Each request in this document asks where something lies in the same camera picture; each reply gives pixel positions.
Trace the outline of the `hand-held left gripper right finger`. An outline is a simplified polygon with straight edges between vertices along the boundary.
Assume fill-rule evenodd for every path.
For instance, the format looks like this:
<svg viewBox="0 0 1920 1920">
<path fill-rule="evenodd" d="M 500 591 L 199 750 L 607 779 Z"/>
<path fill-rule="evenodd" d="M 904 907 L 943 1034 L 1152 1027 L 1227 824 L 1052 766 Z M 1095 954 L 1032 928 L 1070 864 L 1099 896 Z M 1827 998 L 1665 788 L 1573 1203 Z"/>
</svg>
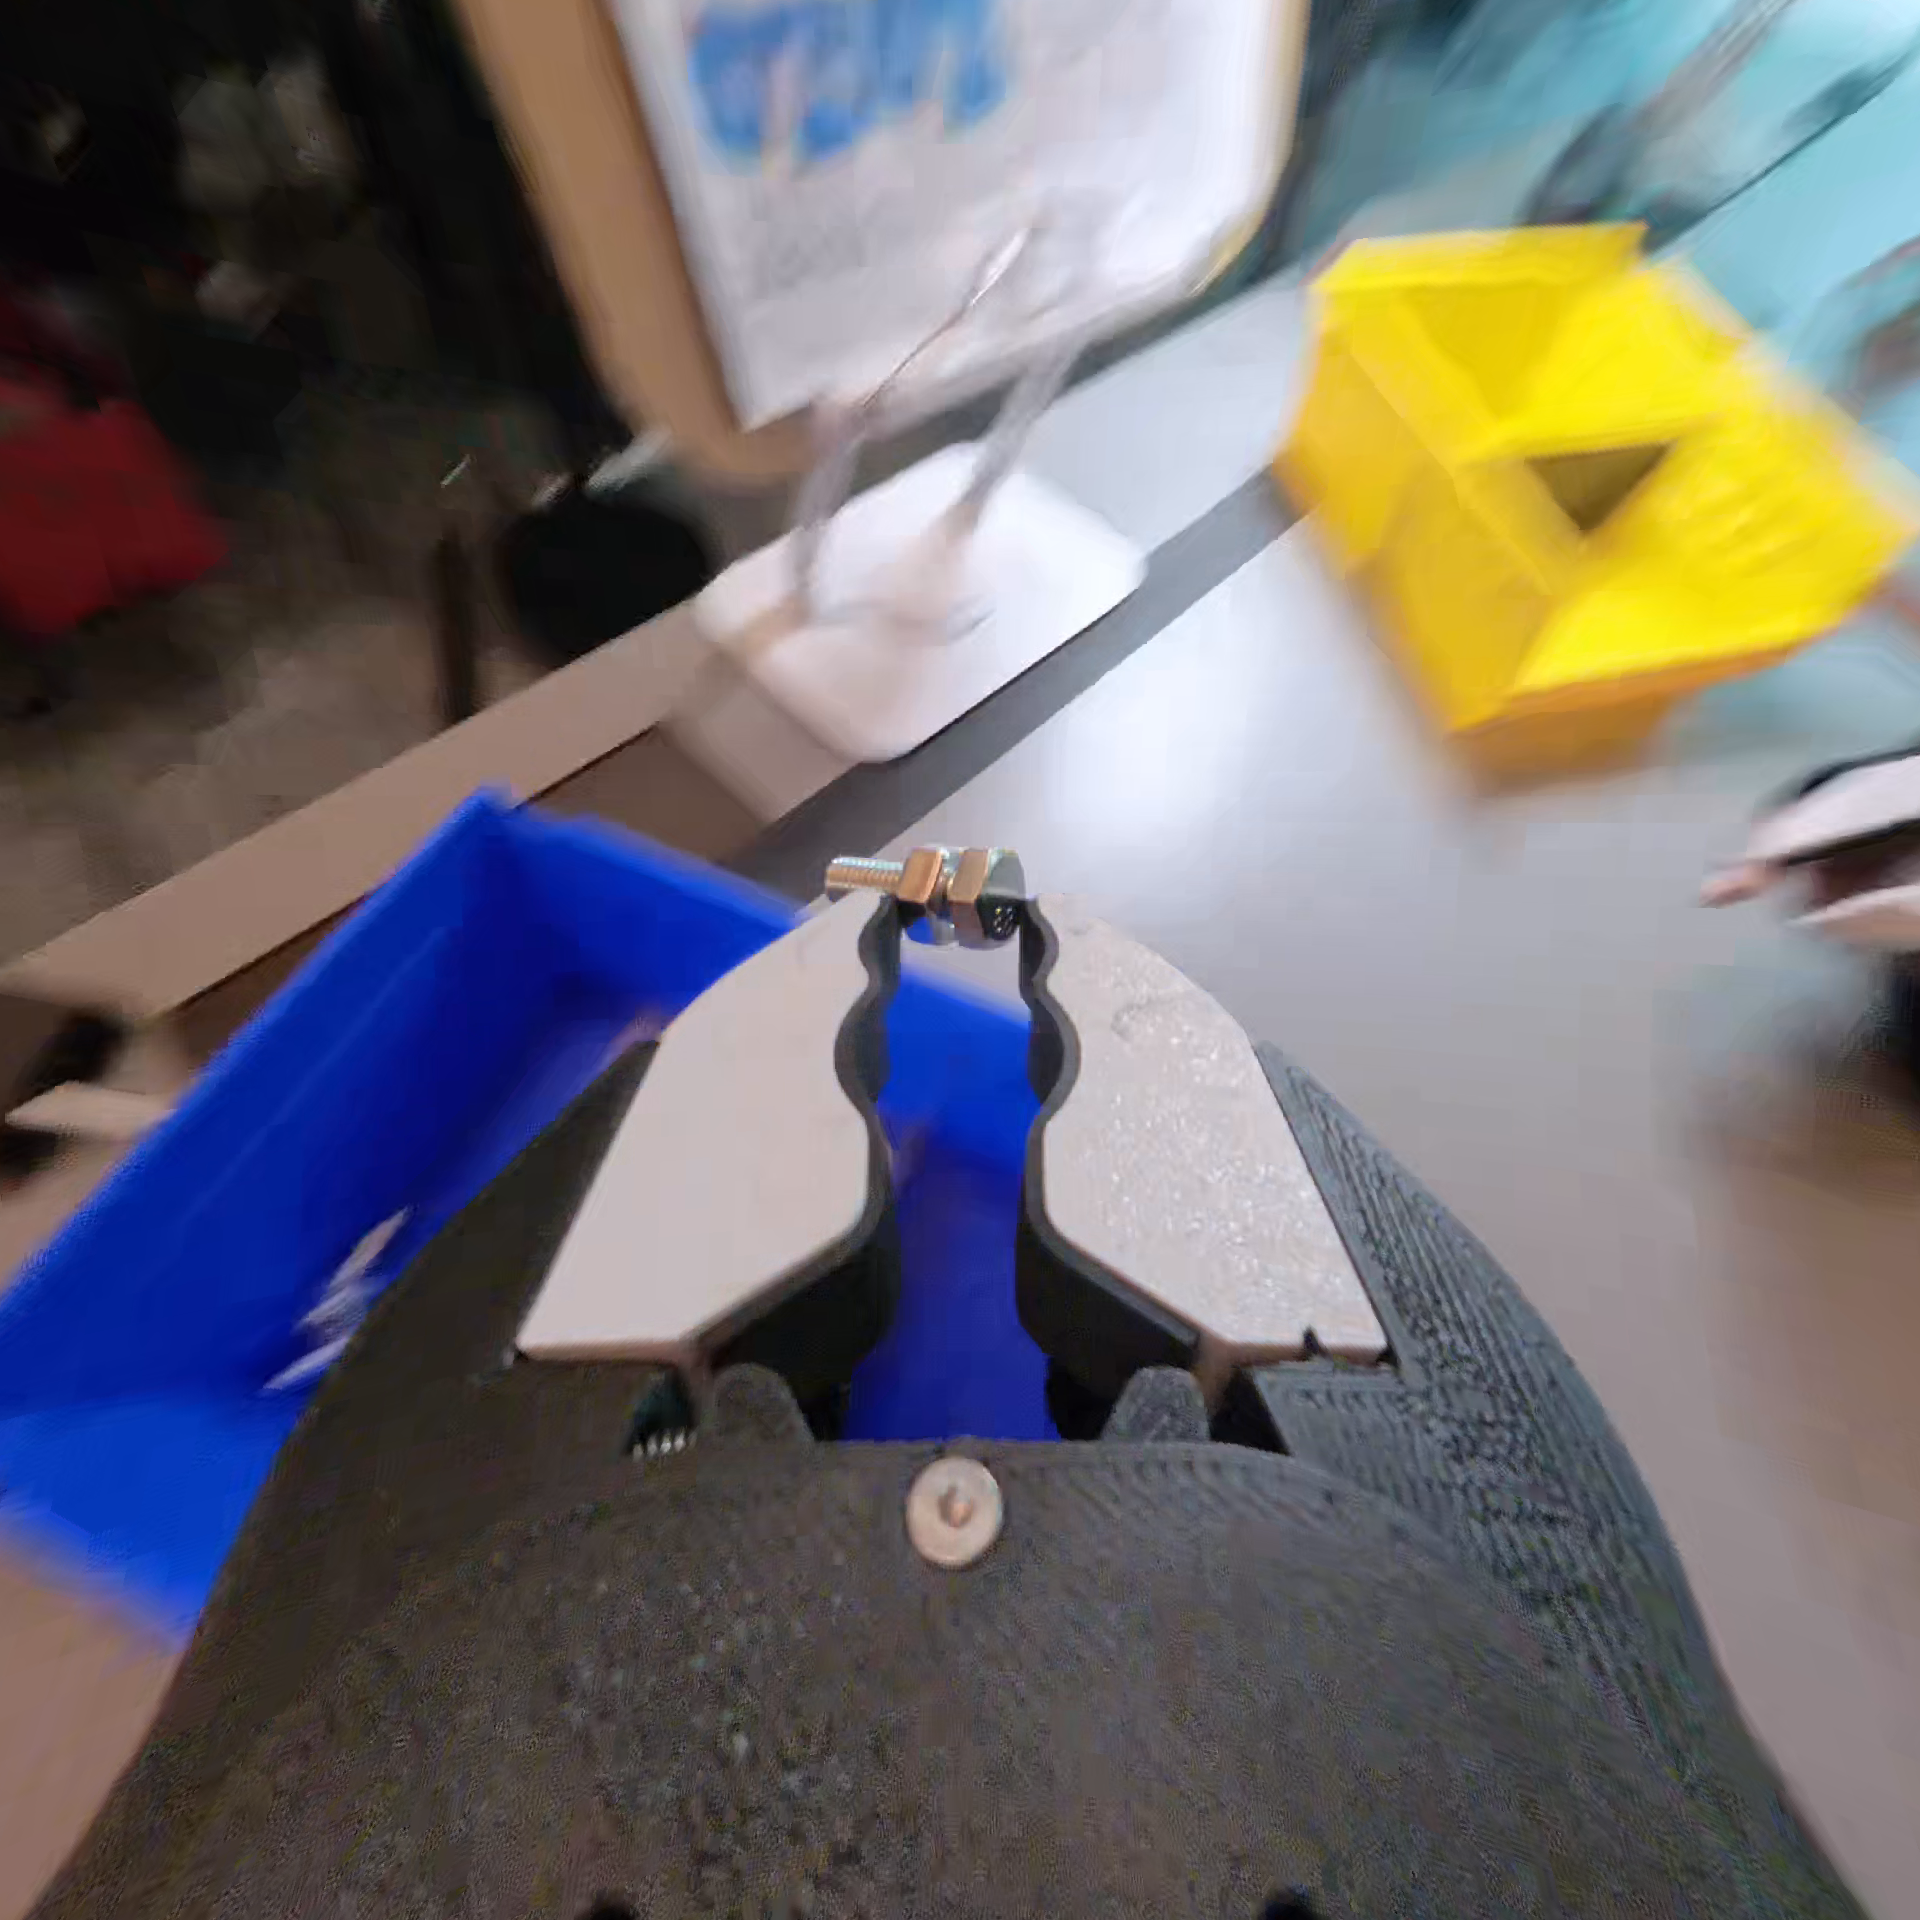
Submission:
<svg viewBox="0 0 1920 1920">
<path fill-rule="evenodd" d="M 1256 1045 L 1068 896 L 1025 909 L 1016 1308 L 1064 1368 L 1375 1365 L 1388 1333 Z"/>
</svg>

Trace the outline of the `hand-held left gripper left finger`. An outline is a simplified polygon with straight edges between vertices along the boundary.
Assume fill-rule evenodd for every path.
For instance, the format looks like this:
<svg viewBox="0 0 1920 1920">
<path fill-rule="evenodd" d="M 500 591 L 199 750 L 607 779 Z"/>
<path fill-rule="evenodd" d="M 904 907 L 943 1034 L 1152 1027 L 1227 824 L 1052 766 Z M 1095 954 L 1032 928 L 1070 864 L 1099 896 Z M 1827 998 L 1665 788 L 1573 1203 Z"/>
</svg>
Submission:
<svg viewBox="0 0 1920 1920">
<path fill-rule="evenodd" d="M 878 1253 L 897 946 L 895 899 L 844 896 L 669 1019 L 517 1356 L 712 1363 Z"/>
</svg>

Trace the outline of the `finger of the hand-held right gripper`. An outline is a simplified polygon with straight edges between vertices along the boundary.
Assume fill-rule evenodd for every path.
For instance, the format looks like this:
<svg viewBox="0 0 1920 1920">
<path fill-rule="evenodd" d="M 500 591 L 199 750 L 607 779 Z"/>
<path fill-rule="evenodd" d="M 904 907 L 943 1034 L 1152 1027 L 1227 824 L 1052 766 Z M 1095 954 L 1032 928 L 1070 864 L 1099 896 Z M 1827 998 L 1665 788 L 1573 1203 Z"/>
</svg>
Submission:
<svg viewBox="0 0 1920 1920">
<path fill-rule="evenodd" d="M 1747 840 L 1747 856 L 1781 868 L 1916 828 L 1917 766 L 1863 763 L 1759 818 Z"/>
<path fill-rule="evenodd" d="M 1916 870 L 1844 877 L 1837 868 L 1729 868 L 1701 884 L 1707 907 L 1782 896 L 1790 922 L 1816 938 L 1886 958 L 1917 955 Z"/>
</svg>

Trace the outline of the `steel hex bolt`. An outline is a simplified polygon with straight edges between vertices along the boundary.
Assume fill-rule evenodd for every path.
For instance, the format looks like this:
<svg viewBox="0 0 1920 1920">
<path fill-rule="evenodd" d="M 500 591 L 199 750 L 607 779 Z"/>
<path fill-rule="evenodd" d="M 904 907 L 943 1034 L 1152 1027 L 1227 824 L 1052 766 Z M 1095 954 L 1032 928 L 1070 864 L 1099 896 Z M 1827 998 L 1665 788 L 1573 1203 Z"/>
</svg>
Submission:
<svg viewBox="0 0 1920 1920">
<path fill-rule="evenodd" d="M 1025 879 L 1012 848 L 958 848 L 951 883 L 951 919 L 958 949 L 988 950 L 1012 941 L 1024 924 Z M 895 901 L 901 860 L 881 854 L 840 854 L 828 864 L 822 887 L 829 901 L 849 893 L 878 893 Z"/>
</svg>

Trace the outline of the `yellow plastic storage bin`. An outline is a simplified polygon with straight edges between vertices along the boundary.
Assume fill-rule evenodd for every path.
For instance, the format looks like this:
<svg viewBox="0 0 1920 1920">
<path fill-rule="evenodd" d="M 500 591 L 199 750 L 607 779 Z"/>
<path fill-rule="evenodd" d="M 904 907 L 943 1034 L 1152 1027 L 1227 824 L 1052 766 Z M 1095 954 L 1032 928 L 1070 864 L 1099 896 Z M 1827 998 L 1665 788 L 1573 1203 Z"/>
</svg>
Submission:
<svg viewBox="0 0 1920 1920">
<path fill-rule="evenodd" d="M 1916 482 L 1637 224 L 1344 247 L 1309 288 L 1279 488 L 1486 782 L 1635 757 L 1884 587 Z M 1536 452 L 1671 440 L 1592 538 Z"/>
</svg>

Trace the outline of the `blue plastic storage bin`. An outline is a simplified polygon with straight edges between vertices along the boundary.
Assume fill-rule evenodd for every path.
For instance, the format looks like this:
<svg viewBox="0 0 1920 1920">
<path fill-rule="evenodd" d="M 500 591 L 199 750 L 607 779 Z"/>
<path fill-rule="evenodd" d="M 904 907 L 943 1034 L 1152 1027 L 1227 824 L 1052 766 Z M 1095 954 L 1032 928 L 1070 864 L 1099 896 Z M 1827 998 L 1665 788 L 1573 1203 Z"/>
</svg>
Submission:
<svg viewBox="0 0 1920 1920">
<path fill-rule="evenodd" d="M 557 1120 L 638 1019 L 798 907 L 480 794 L 349 911 L 4 1293 L 4 1546 L 183 1645 L 367 1295 Z"/>
</svg>

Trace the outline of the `steel bolt with nut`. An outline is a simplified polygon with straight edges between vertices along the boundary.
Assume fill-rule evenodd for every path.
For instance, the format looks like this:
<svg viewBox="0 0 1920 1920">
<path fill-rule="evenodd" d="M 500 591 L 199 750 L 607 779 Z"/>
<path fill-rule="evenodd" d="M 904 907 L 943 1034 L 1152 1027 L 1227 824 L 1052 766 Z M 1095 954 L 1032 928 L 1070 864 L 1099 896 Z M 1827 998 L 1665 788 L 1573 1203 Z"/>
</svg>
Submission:
<svg viewBox="0 0 1920 1920">
<path fill-rule="evenodd" d="M 345 1356 L 373 1300 L 388 1282 L 391 1246 L 408 1224 L 412 1210 L 377 1220 L 327 1277 L 295 1331 L 297 1354 L 260 1384 L 262 1397 L 307 1392 Z"/>
</svg>

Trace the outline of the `dark olive bin divider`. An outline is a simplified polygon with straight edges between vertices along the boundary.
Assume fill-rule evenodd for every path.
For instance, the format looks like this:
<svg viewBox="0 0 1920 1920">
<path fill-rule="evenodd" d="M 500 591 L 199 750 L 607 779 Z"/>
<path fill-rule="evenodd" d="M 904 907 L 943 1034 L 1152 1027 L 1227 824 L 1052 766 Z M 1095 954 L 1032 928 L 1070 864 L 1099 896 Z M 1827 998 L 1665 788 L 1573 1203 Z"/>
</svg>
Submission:
<svg viewBox="0 0 1920 1920">
<path fill-rule="evenodd" d="M 1665 464 L 1668 439 L 1567 448 L 1526 456 L 1526 469 L 1577 538 L 1595 538 Z"/>
</svg>

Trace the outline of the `black round object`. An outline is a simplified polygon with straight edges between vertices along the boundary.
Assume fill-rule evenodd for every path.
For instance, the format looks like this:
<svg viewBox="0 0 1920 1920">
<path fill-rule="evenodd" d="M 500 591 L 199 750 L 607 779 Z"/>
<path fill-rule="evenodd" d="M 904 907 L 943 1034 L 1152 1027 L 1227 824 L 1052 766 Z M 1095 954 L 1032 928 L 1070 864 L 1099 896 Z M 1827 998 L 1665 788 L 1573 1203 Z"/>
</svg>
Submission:
<svg viewBox="0 0 1920 1920">
<path fill-rule="evenodd" d="M 703 527 L 647 499 L 568 486 L 494 538 L 509 622 L 547 669 L 572 666 L 687 600 L 715 576 Z"/>
</svg>

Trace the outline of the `red fabric bag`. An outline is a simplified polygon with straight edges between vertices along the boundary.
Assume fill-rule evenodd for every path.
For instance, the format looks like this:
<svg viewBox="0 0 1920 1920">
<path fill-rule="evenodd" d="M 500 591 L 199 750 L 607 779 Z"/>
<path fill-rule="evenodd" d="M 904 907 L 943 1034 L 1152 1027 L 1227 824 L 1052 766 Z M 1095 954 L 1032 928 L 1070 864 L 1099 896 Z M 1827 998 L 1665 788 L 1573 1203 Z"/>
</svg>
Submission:
<svg viewBox="0 0 1920 1920">
<path fill-rule="evenodd" d="M 4 372 L 1 414 L 4 634 L 55 640 L 223 562 L 222 526 L 134 400 Z"/>
</svg>

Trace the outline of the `printed instruction sheet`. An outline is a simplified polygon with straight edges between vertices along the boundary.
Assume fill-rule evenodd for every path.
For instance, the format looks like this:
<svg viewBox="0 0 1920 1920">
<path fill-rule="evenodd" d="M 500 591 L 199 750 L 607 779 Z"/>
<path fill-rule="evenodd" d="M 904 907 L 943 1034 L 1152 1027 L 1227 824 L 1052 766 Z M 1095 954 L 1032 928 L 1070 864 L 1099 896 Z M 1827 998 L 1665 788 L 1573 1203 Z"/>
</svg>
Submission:
<svg viewBox="0 0 1920 1920">
<path fill-rule="evenodd" d="M 1307 5 L 609 5 L 732 418 L 996 381 L 1256 228 Z"/>
</svg>

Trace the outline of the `wooden-edged white board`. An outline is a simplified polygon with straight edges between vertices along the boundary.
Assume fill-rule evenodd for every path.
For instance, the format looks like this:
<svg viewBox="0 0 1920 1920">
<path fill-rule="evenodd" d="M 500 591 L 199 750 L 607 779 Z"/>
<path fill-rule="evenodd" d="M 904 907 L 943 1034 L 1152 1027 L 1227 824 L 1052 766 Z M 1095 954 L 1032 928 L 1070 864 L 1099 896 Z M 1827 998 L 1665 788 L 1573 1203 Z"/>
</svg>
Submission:
<svg viewBox="0 0 1920 1920">
<path fill-rule="evenodd" d="M 659 431 L 708 477 L 759 485 L 795 475 L 811 456 L 813 405 L 759 429 L 732 418 L 609 5 L 470 3 L 454 11 L 614 408 L 636 429 Z M 1076 339 L 1076 358 L 1189 304 L 1245 252 L 1256 228 L 1185 300 L 1107 339 Z M 901 386 L 871 437 L 885 440 L 985 398 L 1000 400 L 1024 366 L 945 392 L 912 395 Z"/>
</svg>

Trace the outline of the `white board stand frame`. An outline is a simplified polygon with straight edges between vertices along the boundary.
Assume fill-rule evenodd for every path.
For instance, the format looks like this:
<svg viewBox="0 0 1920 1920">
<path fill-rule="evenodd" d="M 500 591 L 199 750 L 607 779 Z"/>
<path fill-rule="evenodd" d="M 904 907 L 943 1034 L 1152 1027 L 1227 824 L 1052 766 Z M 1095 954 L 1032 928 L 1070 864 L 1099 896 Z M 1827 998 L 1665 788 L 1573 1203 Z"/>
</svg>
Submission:
<svg viewBox="0 0 1920 1920">
<path fill-rule="evenodd" d="M 887 405 L 895 388 L 932 357 L 945 348 L 949 339 L 964 328 L 973 312 L 1007 282 L 1020 277 L 1025 266 L 1040 255 L 1048 244 L 1054 221 L 1048 216 L 1029 219 L 1007 231 L 993 252 L 985 254 L 967 284 L 967 290 L 943 312 L 941 323 L 924 333 L 895 364 L 855 398 L 816 400 L 811 407 L 811 464 L 793 508 L 789 523 L 789 572 L 785 572 L 785 611 L 799 622 L 816 622 L 824 615 L 821 580 L 824 540 L 832 516 L 838 514 L 848 500 L 856 456 L 867 440 L 879 428 Z M 959 547 L 973 534 L 985 510 L 1011 475 L 1016 454 L 1031 439 L 1032 428 L 1047 411 L 1052 400 L 1064 384 L 1068 372 L 1079 355 L 1073 333 L 1062 342 L 1047 348 L 1043 355 L 1029 358 L 1007 392 L 998 402 L 992 418 L 992 429 L 980 443 L 971 477 L 959 499 L 934 523 L 937 544 Z"/>
</svg>

